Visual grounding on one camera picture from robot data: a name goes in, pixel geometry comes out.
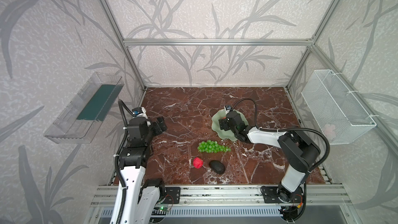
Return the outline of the green fake grape bunch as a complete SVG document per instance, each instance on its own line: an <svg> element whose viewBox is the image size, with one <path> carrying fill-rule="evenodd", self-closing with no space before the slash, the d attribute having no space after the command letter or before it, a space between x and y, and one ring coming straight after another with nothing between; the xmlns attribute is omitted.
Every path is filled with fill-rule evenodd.
<svg viewBox="0 0 398 224"><path fill-rule="evenodd" d="M219 152L229 152L231 151L231 148L225 145L220 145L216 141L208 140L199 143L198 151L205 153L219 153Z"/></svg>

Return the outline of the dark fake avocado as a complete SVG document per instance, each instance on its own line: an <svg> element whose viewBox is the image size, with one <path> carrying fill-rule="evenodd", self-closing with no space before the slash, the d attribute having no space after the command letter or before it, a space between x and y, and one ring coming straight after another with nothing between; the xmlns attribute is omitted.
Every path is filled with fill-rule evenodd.
<svg viewBox="0 0 398 224"><path fill-rule="evenodd" d="M224 174L226 171L225 165L217 160L212 160L209 163L209 167L217 174Z"/></svg>

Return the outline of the red fake apple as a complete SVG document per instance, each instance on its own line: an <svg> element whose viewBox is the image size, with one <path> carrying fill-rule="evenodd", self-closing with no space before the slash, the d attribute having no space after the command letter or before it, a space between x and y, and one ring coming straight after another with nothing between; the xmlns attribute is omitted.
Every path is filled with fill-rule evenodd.
<svg viewBox="0 0 398 224"><path fill-rule="evenodd" d="M204 161L202 159L200 159L199 157L194 158L193 160L193 166L196 169L200 169L203 167Z"/></svg>

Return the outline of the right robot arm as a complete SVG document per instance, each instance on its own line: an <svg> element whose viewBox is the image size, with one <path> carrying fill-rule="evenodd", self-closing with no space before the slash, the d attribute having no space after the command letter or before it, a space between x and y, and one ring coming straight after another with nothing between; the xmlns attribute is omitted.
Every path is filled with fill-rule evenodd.
<svg viewBox="0 0 398 224"><path fill-rule="evenodd" d="M241 141L248 144L263 144L282 149L289 165L276 190L276 197L289 203L305 183L316 160L321 154L319 146L299 128L287 131L271 130L251 126L244 122L238 111L221 110L220 117L212 117L212 130L221 139Z"/></svg>

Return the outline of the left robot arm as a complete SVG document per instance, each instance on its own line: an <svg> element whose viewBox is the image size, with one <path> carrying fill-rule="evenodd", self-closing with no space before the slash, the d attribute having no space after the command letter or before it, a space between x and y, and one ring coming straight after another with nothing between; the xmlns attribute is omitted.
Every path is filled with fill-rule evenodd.
<svg viewBox="0 0 398 224"><path fill-rule="evenodd" d="M125 123L121 147L114 155L119 187L111 224L148 224L155 205L166 196L163 179L143 181L151 142L167 130L163 117L155 122L140 116Z"/></svg>

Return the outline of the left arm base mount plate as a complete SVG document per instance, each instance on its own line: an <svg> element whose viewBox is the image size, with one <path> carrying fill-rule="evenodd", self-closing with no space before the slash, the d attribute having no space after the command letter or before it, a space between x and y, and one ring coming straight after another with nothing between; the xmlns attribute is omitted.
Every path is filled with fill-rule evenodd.
<svg viewBox="0 0 398 224"><path fill-rule="evenodd" d="M162 204L179 204L181 188L180 187L166 187L166 196Z"/></svg>

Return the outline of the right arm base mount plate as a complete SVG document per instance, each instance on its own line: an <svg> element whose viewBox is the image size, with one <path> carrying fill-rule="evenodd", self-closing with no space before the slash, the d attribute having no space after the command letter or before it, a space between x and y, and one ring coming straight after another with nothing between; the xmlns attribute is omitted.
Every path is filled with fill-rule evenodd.
<svg viewBox="0 0 398 224"><path fill-rule="evenodd" d="M298 187L295 192L290 192L282 185L278 186L262 186L260 193L263 196L265 203L301 203L304 191Z"/></svg>

